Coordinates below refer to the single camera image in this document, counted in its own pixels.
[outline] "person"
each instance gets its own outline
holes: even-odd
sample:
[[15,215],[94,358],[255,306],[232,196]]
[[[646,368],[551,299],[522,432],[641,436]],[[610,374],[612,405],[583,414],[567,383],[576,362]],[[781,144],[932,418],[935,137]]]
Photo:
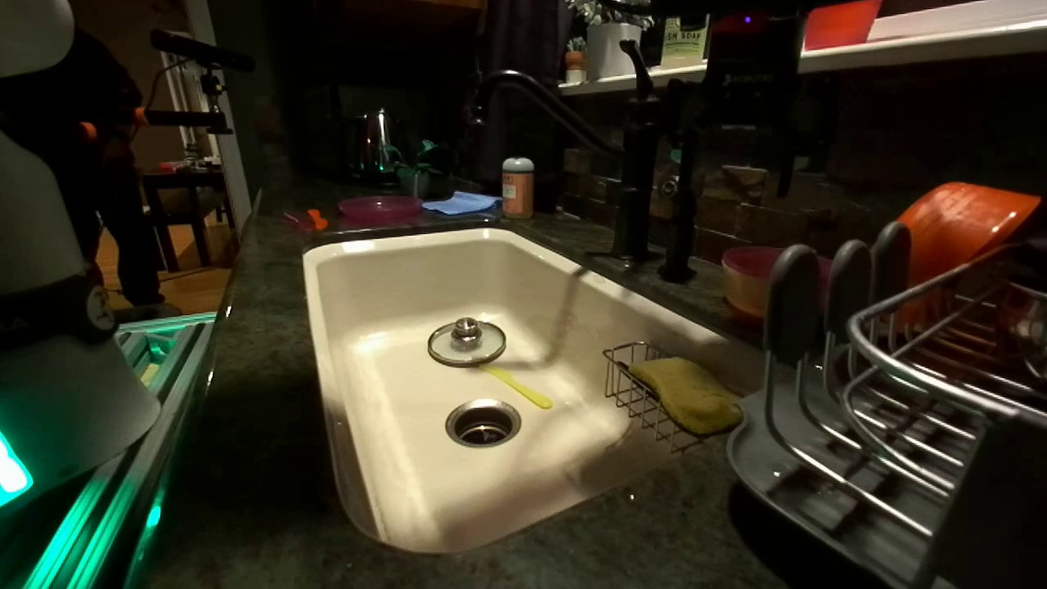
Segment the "person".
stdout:
[[65,58],[0,82],[6,133],[38,155],[58,181],[82,258],[94,264],[101,226],[119,243],[119,278],[134,306],[163,304],[160,253],[142,210],[134,130],[142,90],[126,69],[74,30]]

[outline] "sink drain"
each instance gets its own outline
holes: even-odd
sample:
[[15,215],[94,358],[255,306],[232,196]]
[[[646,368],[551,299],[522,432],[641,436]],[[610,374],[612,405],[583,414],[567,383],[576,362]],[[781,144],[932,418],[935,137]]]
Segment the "sink drain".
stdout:
[[519,432],[519,413],[501,398],[471,398],[449,414],[457,445],[491,448]]

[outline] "sponge holder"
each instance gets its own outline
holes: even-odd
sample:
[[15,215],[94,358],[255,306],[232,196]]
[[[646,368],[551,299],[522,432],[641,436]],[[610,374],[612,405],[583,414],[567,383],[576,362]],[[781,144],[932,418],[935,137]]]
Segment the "sponge holder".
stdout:
[[672,451],[689,451],[700,445],[700,438],[686,430],[682,430],[661,405],[659,394],[641,383],[632,368],[659,358],[672,358],[668,350],[649,344],[649,341],[629,341],[623,346],[601,350],[605,358],[605,395],[629,413],[629,418],[637,426],[632,432],[654,436]]

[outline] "dark countertop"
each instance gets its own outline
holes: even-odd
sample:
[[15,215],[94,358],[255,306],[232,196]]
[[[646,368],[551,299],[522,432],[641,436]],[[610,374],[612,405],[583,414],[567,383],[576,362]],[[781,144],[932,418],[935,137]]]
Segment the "dark countertop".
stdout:
[[[211,383],[201,389],[182,430],[163,523],[134,585],[762,589],[786,585],[786,569],[828,566],[821,554],[795,554],[800,541],[791,528],[774,530],[773,517],[760,517],[762,508],[732,485],[722,438],[676,469],[471,554],[411,556],[357,532],[330,480],[300,248],[281,218],[286,210],[330,210],[337,196],[330,183],[267,167],[266,196],[218,313]],[[610,243],[605,229],[572,218],[533,218],[516,229],[572,253]],[[652,278],[634,285],[714,329],[755,336],[727,320],[714,270],[689,287]],[[778,551],[762,559],[752,551],[760,541]]]

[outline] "white sink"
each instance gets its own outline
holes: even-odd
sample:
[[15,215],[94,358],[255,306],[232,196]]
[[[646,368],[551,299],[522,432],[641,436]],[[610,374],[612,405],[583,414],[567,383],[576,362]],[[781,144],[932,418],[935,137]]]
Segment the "white sink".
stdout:
[[[409,554],[460,554],[682,459],[605,395],[605,346],[659,341],[727,389],[760,386],[760,353],[718,336],[506,229],[319,244],[303,256],[335,480],[352,528]],[[430,335],[491,320],[491,362],[541,389],[538,409],[483,368],[446,368]],[[503,403],[519,432],[460,445],[449,414]]]

